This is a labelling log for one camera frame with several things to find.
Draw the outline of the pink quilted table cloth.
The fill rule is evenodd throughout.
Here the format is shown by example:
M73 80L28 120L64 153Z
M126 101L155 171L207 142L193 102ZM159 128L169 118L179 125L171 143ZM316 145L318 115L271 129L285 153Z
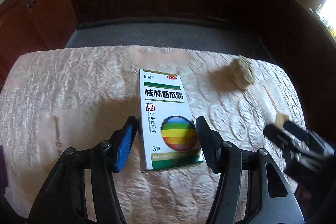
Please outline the pink quilted table cloth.
M241 149L266 148L281 170L281 151L263 135L275 110L263 88L278 88L290 119L305 128L289 77L278 66L251 60L255 85L238 89L228 65L236 56L206 51L115 46L33 52L17 59L1 91L1 145L6 198L23 216L67 147L94 147L138 115L139 69L181 77L194 120L204 116ZM219 175L206 163L141 173L138 136L114 183L127 223L205 223Z

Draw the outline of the crumpled beige paper ball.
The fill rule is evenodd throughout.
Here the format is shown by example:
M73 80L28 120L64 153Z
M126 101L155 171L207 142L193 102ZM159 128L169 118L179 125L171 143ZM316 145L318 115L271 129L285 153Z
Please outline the crumpled beige paper ball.
M239 55L230 63L231 80L238 89L247 90L255 84L254 68L250 60Z

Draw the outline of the white green medicine box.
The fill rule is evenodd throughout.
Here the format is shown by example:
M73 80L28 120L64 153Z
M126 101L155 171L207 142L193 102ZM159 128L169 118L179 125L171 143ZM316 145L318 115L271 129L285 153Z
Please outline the white green medicine box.
M202 163L202 150L181 78L140 69L138 98L142 171L180 169Z

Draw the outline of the dark wooden kitchen cabinets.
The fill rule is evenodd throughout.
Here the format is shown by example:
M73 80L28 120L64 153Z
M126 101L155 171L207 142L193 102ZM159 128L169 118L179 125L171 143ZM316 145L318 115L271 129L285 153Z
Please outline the dark wooden kitchen cabinets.
M231 22L256 35L276 60L335 66L335 41L298 0L1 0L1 68L22 54L65 46L77 24L164 16Z

